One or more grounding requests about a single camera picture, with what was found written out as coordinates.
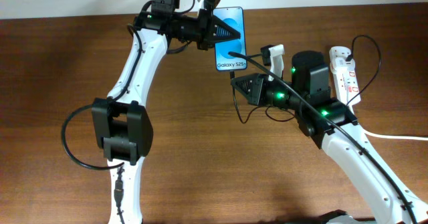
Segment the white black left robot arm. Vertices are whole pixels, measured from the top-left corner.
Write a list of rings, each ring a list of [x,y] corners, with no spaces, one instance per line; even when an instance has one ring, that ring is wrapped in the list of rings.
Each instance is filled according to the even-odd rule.
[[[197,16],[178,12],[180,0],[152,0],[129,25],[133,44],[124,69],[107,98],[96,98],[92,120],[96,142],[111,176],[110,223],[142,223],[140,181],[153,127],[146,101],[156,69],[170,43],[195,43],[199,50],[240,38],[240,33],[214,16],[220,0],[200,0]]]

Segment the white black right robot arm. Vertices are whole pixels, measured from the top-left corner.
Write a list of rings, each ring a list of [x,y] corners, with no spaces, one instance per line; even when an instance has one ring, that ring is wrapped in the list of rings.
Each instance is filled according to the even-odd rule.
[[[391,170],[374,149],[356,116],[331,96],[322,53],[292,57],[292,80],[255,64],[262,72],[231,79],[249,104],[294,111],[300,130],[346,174],[377,223],[426,223],[427,204]]]

